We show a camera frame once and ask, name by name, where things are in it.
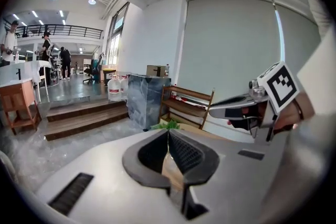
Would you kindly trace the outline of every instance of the marble-patterned box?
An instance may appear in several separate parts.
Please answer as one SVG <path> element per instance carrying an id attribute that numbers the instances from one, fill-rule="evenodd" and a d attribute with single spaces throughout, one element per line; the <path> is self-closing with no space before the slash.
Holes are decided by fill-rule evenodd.
<path id="1" fill-rule="evenodd" d="M 163 86 L 170 86 L 170 78 L 131 74 L 128 82 L 128 114 L 141 129 L 158 124 Z"/>

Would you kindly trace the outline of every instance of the man in white shirt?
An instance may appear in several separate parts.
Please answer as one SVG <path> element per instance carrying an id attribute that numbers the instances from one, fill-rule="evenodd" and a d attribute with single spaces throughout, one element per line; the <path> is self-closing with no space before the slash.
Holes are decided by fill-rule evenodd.
<path id="1" fill-rule="evenodd" d="M 17 20 L 12 22 L 10 30 L 7 32 L 5 38 L 0 45 L 2 53 L 2 61 L 0 64 L 1 67 L 8 66 L 11 64 L 10 62 L 13 61 L 13 50 L 15 47 L 17 47 L 15 30 L 18 24 L 19 23 Z"/>

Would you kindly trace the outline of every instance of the green plant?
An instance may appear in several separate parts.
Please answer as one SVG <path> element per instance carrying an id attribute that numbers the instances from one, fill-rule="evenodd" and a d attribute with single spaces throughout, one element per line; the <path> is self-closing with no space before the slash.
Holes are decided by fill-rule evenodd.
<path id="1" fill-rule="evenodd" d="M 176 121 L 174 121 L 174 120 L 171 120 L 171 121 L 169 121 L 169 123 L 160 123 L 160 124 L 157 124 L 157 125 L 153 125 L 152 127 L 151 127 L 151 129 L 152 130 L 156 130 L 156 129 L 179 129 L 180 128 L 180 126 L 179 126 L 179 124 L 176 122 Z"/>

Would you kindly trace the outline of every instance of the wooden cabinet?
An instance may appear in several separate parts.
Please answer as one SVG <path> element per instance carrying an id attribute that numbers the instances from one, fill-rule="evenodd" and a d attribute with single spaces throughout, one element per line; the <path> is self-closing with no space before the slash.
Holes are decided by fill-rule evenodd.
<path id="1" fill-rule="evenodd" d="M 8 125 L 16 134 L 15 128 L 32 125 L 37 130 L 37 121 L 41 120 L 38 107 L 34 97 L 33 83 L 31 79 L 12 80 L 9 83 L 0 85 L 0 97 L 2 106 L 8 121 Z M 32 116 L 29 106 L 34 103 L 36 114 Z M 20 111 L 25 111 L 28 119 L 20 116 Z M 14 121 L 9 118 L 9 112 L 15 112 Z"/>
<path id="2" fill-rule="evenodd" d="M 207 107 L 203 104 L 202 105 L 197 105 L 197 104 L 192 105 L 192 104 L 179 101 L 176 99 L 171 99 L 171 98 L 169 98 L 168 100 L 164 100 L 164 95 L 165 95 L 165 92 L 167 91 L 169 91 L 169 95 L 171 94 L 171 92 L 176 92 L 186 97 L 192 97 L 192 98 L 204 100 L 208 102 Z M 176 120 L 177 122 L 185 123 L 195 128 L 202 129 L 204 126 L 205 120 L 206 120 L 206 116 L 208 115 L 208 112 L 209 112 L 209 107 L 214 97 L 214 92 L 215 92 L 215 89 L 212 91 L 211 95 L 207 95 L 207 94 L 183 89 L 183 88 L 176 87 L 176 86 L 163 87 L 162 96 L 161 96 L 159 123 L 161 120 L 165 122 L 169 122 L 170 120 Z M 202 122 L 197 123 L 192 120 L 186 119 L 185 117 L 181 115 L 177 115 L 173 113 L 171 110 L 169 110 L 167 114 L 162 115 L 163 105 L 167 106 L 168 108 L 174 109 L 176 111 L 182 112 L 186 115 L 201 118 Z"/>

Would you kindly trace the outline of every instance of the ceiling light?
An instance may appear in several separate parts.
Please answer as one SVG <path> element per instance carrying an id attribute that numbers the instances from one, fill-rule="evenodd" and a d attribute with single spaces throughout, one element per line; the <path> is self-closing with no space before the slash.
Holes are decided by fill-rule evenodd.
<path id="1" fill-rule="evenodd" d="M 96 1 L 95 1 L 95 0 L 89 0 L 89 4 L 90 4 L 90 5 L 95 5 L 95 4 L 96 4 Z"/>

